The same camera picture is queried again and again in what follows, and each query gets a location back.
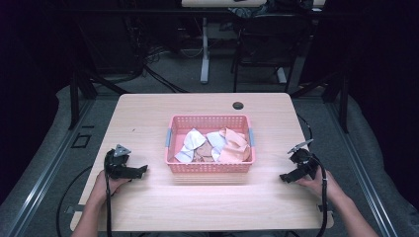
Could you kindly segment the pink plastic basket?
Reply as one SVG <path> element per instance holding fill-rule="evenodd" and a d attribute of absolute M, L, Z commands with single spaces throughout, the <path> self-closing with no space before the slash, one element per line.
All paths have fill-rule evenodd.
<path fill-rule="evenodd" d="M 245 162 L 221 163 L 194 162 L 181 163 L 175 155 L 181 150 L 187 133 L 195 128 L 205 138 L 210 132 L 229 128 L 243 133 L 250 145 L 250 157 Z M 173 173 L 247 173 L 256 160 L 253 130 L 250 119 L 245 115 L 175 115 L 172 116 L 165 147 L 165 162 Z"/>

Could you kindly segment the white desk leg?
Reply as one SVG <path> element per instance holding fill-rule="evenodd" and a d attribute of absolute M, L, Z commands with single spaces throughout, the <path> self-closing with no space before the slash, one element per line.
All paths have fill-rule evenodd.
<path fill-rule="evenodd" d="M 202 31 L 203 58 L 202 58 L 200 81 L 202 84 L 207 84 L 207 82 L 209 81 L 210 55 L 209 55 L 209 39 L 208 39 L 208 21 L 206 18 L 203 18 L 202 30 L 203 30 Z"/>

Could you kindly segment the person's left hand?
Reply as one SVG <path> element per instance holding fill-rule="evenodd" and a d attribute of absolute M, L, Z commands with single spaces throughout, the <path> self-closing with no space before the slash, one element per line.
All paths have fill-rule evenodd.
<path fill-rule="evenodd" d="M 89 196 L 89 200 L 95 204 L 103 204 L 108 195 L 112 195 L 119 190 L 121 185 L 128 183 L 129 179 L 112 179 L 101 171 L 96 178 L 93 190 Z"/>

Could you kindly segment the black metal stand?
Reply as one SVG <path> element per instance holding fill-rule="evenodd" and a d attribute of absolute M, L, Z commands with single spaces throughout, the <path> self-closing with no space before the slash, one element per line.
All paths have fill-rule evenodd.
<path fill-rule="evenodd" d="M 327 13 L 313 14 L 312 17 L 316 27 L 301 74 L 301 79 L 309 79 L 309 83 L 292 92 L 291 97 L 299 98 L 326 85 L 321 98 L 324 103 L 339 102 L 338 121 L 347 132 L 352 43 L 352 39 L 346 36 L 347 19 Z"/>
<path fill-rule="evenodd" d="M 99 83 L 119 95 L 127 93 L 127 90 L 115 85 L 97 72 L 96 65 L 83 35 L 84 32 L 77 22 L 69 22 L 65 36 L 62 37 L 62 40 L 66 41 L 68 59 L 73 66 L 70 80 L 70 129 L 73 129 L 80 119 L 79 93 L 82 93 L 87 100 L 96 99 L 98 92 L 93 83 Z"/>

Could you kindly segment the pale blue cloth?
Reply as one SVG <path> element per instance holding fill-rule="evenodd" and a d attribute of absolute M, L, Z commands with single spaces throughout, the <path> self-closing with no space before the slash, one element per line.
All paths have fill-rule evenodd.
<path fill-rule="evenodd" d="M 226 140 L 218 131 L 208 133 L 207 140 L 211 145 L 211 156 L 217 162 Z"/>

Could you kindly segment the peach cloth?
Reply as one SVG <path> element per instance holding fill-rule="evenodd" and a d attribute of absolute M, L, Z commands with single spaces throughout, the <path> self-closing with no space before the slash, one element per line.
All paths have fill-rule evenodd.
<path fill-rule="evenodd" d="M 250 145 L 243 133 L 236 132 L 227 127 L 218 132 L 224 139 L 218 161 L 221 163 L 245 162 L 250 157 Z"/>

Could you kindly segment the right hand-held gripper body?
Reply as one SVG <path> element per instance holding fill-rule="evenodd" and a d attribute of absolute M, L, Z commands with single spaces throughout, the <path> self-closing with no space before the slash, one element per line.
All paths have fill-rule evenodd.
<path fill-rule="evenodd" d="M 314 154 L 305 149 L 305 146 L 308 146 L 312 141 L 313 139 L 308 139 L 302 143 L 297 144 L 289 151 L 289 153 L 292 155 L 290 159 L 296 163 L 296 168 L 304 169 L 306 175 L 314 178 L 318 164 L 314 158 Z"/>

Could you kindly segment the person's right hand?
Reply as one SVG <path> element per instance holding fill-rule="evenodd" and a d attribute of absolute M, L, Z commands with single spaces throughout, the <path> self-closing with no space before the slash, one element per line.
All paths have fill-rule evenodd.
<path fill-rule="evenodd" d="M 345 193 L 336 182 L 333 175 L 329 171 L 325 171 L 325 174 L 322 174 L 322 170 L 320 168 L 317 169 L 314 179 L 301 178 L 297 180 L 296 183 L 309 188 L 320 197 L 323 194 L 323 188 L 326 188 L 326 196 L 332 202 L 345 196 Z"/>

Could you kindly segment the white cloth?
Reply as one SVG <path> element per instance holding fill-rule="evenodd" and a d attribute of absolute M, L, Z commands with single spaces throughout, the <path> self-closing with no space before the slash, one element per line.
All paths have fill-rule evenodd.
<path fill-rule="evenodd" d="M 191 163 L 194 159 L 195 150 L 201 147 L 207 139 L 195 128 L 192 128 L 186 135 L 181 150 L 175 158 L 181 163 Z"/>

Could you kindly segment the brown cloth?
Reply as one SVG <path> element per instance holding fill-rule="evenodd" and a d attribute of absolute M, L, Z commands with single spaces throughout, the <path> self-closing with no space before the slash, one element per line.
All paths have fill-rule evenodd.
<path fill-rule="evenodd" d="M 208 141 L 205 141 L 200 147 L 194 150 L 194 162 L 213 162 L 212 146 Z"/>

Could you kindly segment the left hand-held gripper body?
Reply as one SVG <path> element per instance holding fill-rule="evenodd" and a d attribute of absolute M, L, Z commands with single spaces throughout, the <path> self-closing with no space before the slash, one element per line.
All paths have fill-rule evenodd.
<path fill-rule="evenodd" d="M 107 152 L 104 161 L 105 174 L 111 179 L 129 179 L 127 159 L 131 151 L 118 144 Z"/>

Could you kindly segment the black chair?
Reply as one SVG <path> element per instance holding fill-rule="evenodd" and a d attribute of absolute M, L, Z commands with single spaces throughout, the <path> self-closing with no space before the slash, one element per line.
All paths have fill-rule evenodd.
<path fill-rule="evenodd" d="M 231 65 L 233 91 L 237 91 L 239 84 L 239 67 L 270 67 L 275 75 L 281 68 L 287 68 L 287 91 L 310 29 L 311 20 L 295 13 L 268 13 L 244 19 Z"/>

